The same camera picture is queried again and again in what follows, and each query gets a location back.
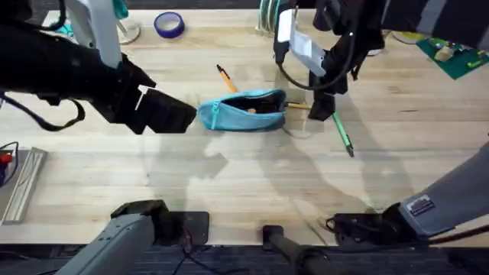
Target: green pen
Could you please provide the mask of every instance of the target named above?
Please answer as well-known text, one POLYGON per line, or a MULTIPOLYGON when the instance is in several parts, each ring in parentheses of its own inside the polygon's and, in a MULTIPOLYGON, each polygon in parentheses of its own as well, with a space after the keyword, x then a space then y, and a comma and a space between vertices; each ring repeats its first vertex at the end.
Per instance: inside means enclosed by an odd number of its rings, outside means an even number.
POLYGON ((339 120, 338 114, 336 114, 336 112, 333 113, 332 117, 336 123, 339 135, 342 137, 343 144, 345 144, 346 151, 348 152, 350 157, 354 157, 355 154, 353 153, 353 145, 351 144, 350 137, 348 136, 348 134, 346 134, 346 131, 343 128, 342 121, 339 120))

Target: label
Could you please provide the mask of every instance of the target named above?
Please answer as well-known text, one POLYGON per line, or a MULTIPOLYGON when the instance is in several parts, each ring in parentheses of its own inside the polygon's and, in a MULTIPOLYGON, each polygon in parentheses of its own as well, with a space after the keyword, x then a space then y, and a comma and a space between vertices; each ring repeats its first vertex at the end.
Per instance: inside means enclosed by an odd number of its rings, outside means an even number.
POLYGON ((434 209, 435 204, 427 195, 422 195, 418 199, 408 203, 406 208, 410 211, 411 215, 416 217, 430 209, 434 209))

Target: cable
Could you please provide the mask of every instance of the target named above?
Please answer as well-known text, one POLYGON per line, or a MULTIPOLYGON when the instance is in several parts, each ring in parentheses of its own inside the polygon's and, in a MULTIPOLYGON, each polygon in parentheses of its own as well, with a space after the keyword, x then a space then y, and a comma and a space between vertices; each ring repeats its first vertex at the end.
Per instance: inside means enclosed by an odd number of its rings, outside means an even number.
POLYGON ((41 272, 41 273, 36 273, 36 274, 33 274, 33 275, 51 275, 51 274, 56 273, 58 270, 59 270, 59 268, 58 269, 55 269, 55 270, 49 270, 49 271, 44 271, 44 272, 41 272))
POLYGON ((0 147, 0 150, 5 149, 6 147, 13 145, 13 144, 15 144, 15 165, 14 165, 14 169, 12 170, 12 172, 10 173, 8 178, 6 180, 4 180, 3 183, 0 183, 0 187, 7 184, 12 179, 12 177, 14 177, 15 172, 17 172, 17 168, 18 168, 18 141, 12 141, 11 143, 3 145, 0 147))
POLYGON ((475 235, 480 235, 489 232, 489 225, 482 225, 478 228, 456 233, 447 237, 436 238, 428 241, 412 241, 408 243, 392 244, 392 245, 381 245, 372 248, 362 248, 362 249, 342 249, 338 247, 324 247, 327 251, 354 254, 354 253, 367 253, 376 251, 386 251, 401 248, 420 248, 434 244, 444 244, 451 241, 458 241, 464 238, 474 237, 475 235))
POLYGON ((190 234, 189 230, 186 228, 186 227, 183 227, 183 232, 185 233, 185 237, 186 239, 189 241, 189 245, 191 247, 190 249, 190 252, 187 252, 185 250, 185 247, 182 245, 182 253, 184 255, 183 259, 177 264, 175 270, 173 271, 172 275, 176 275, 176 273, 178 272, 178 270, 180 269, 180 267, 182 266, 183 262, 185 261, 185 259, 189 259, 191 260, 194 264, 197 264, 198 266, 200 266, 201 268, 213 273, 213 274, 216 274, 216 275, 230 275, 230 274, 233 274, 233 273, 237 273, 237 272, 243 272, 243 271, 248 271, 248 268, 237 268, 237 269, 233 269, 233 270, 227 270, 227 271, 219 271, 219 270, 216 270, 215 268, 212 268, 200 261, 198 261, 196 258, 192 257, 192 253, 194 252, 193 250, 193 241, 192 241, 192 235, 190 234))
POLYGON ((27 22, 24 22, 24 21, 6 21, 8 24, 10 25, 17 25, 19 27, 23 27, 23 28, 28 28, 28 29, 31 29, 31 30, 38 30, 38 31, 55 31, 59 28, 61 28, 62 26, 64 26, 64 23, 66 22, 66 4, 64 2, 64 0, 58 0, 59 3, 60 3, 60 17, 58 19, 58 22, 48 26, 48 27, 44 27, 42 25, 37 25, 37 24, 31 24, 31 23, 27 23, 27 22))
POLYGON ((353 54, 355 53, 355 40, 356 40, 356 37, 357 37, 357 29, 358 29, 357 28, 357 24, 358 24, 357 22, 352 23, 351 30, 348 31, 349 34, 351 35, 350 47, 348 48, 348 56, 346 58, 345 64, 343 65, 342 71, 332 81, 330 81, 330 82, 328 82, 326 84, 318 85, 318 86, 306 86, 306 85, 303 85, 303 84, 297 82, 295 79, 293 79, 292 76, 290 76, 285 71, 285 69, 282 66, 282 63, 278 63, 277 64, 278 65, 278 68, 282 72, 283 76, 285 76, 285 78, 289 82, 291 82, 292 84, 294 84, 295 86, 297 86, 297 87, 299 87, 301 89, 309 90, 309 91, 313 91, 313 90, 317 90, 317 89, 326 89, 326 88, 329 88, 330 86, 333 86, 343 76, 346 76, 346 74, 348 73, 348 67, 350 66, 351 60, 353 59, 353 54))
POLYGON ((349 220, 340 220, 340 219, 337 219, 337 218, 327 218, 327 219, 325 220, 325 223, 324 223, 324 224, 323 224, 323 223, 321 223, 320 221, 318 221, 319 226, 320 226, 321 228, 323 228, 323 229, 325 229, 326 231, 329 231, 329 232, 331 232, 331 233, 333 233, 333 234, 334 234, 334 233, 335 233, 335 229, 329 225, 329 223, 331 223, 331 222, 334 222, 334 223, 336 223, 336 222, 342 222, 342 223, 346 223, 346 224, 349 224, 349 225, 355 226, 355 227, 357 227, 357 228, 363 229, 363 230, 365 230, 365 231, 370 231, 370 232, 375 232, 375 233, 377 233, 377 232, 379 232, 379 231, 380 231, 380 229, 378 229, 378 228, 373 228, 373 227, 370 227, 370 226, 368 226, 368 225, 363 225, 363 224, 361 224, 361 223, 358 223, 358 222, 352 222, 352 221, 349 221, 349 220))
POLYGON ((58 126, 58 125, 53 125, 50 122, 47 122, 46 120, 44 120, 44 118, 42 118, 38 114, 36 114, 33 111, 31 111, 29 108, 27 108, 26 106, 22 105, 17 100, 8 97, 3 92, 0 92, 0 98, 1 99, 4 99, 8 104, 14 106, 15 108, 18 108, 19 110, 23 111, 26 114, 28 114, 32 119, 34 119, 37 122, 37 124, 41 128, 43 128, 46 131, 61 131, 61 130, 66 129, 68 127, 71 127, 74 124, 76 124, 76 123, 82 121, 83 119, 85 119, 85 109, 83 109, 83 106, 79 102, 77 102, 76 100, 74 100, 74 99, 68 99, 68 100, 70 100, 71 102, 73 102, 73 104, 75 104, 75 106, 76 106, 76 111, 77 111, 76 118, 69 120, 63 126, 58 126))
POLYGON ((35 257, 24 256, 22 254, 19 254, 19 253, 13 252, 13 251, 0 251, 0 254, 13 255, 13 256, 16 256, 16 257, 18 257, 19 259, 22 259, 22 260, 39 260, 39 259, 37 259, 35 257))

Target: red object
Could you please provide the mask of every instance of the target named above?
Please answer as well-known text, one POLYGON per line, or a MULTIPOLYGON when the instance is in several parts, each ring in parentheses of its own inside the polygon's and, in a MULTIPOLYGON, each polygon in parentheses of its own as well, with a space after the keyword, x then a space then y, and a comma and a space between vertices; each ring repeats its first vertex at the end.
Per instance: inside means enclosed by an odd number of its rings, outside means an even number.
POLYGON ((14 158, 10 154, 0 155, 0 163, 10 163, 14 158))

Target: orange pencil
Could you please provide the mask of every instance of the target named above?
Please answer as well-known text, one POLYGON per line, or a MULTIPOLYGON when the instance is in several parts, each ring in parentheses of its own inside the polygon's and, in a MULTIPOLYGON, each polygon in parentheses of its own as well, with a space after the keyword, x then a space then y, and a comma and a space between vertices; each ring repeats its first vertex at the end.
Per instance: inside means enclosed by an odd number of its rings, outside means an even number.
POLYGON ((224 69, 220 67, 220 65, 217 65, 217 70, 219 70, 219 73, 221 73, 222 78, 224 79, 224 81, 228 85, 231 92, 238 92, 238 89, 236 89, 236 87, 232 84, 231 78, 226 73, 226 71, 224 71, 224 69))

